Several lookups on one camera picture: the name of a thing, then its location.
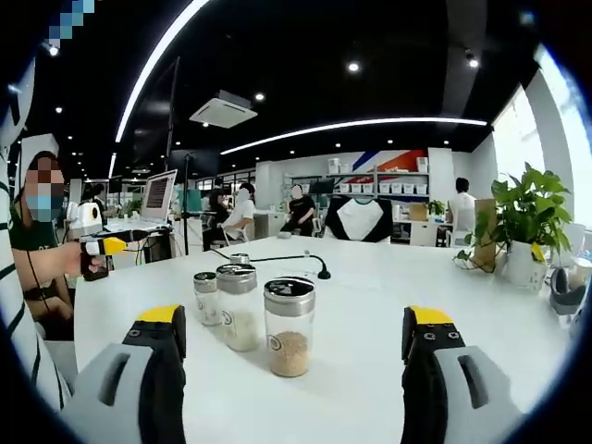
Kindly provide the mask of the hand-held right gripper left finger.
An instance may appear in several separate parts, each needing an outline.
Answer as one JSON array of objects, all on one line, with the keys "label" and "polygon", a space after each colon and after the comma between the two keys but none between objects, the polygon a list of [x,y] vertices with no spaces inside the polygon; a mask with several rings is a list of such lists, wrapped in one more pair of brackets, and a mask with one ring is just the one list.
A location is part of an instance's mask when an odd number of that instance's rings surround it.
[{"label": "hand-held right gripper left finger", "polygon": [[62,420],[83,443],[184,443],[186,315],[143,312],[79,373]]}]

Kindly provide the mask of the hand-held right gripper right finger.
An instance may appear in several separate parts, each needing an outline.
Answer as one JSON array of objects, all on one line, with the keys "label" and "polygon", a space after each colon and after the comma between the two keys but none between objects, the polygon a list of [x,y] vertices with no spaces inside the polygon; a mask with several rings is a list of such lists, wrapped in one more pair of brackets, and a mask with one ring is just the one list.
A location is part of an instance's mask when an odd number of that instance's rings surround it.
[{"label": "hand-held right gripper right finger", "polygon": [[404,309],[401,359],[403,443],[501,443],[522,419],[508,376],[440,310]]}]

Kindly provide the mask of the person's left hand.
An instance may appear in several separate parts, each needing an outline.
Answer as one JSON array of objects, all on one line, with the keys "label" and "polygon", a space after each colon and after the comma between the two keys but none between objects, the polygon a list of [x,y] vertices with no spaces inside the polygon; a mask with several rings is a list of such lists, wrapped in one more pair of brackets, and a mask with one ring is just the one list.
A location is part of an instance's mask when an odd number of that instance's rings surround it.
[{"label": "person's left hand", "polygon": [[105,263],[100,256],[89,256],[86,258],[78,242],[67,242],[62,245],[64,254],[64,270],[73,277],[83,276],[88,273],[95,273],[102,268]]}]

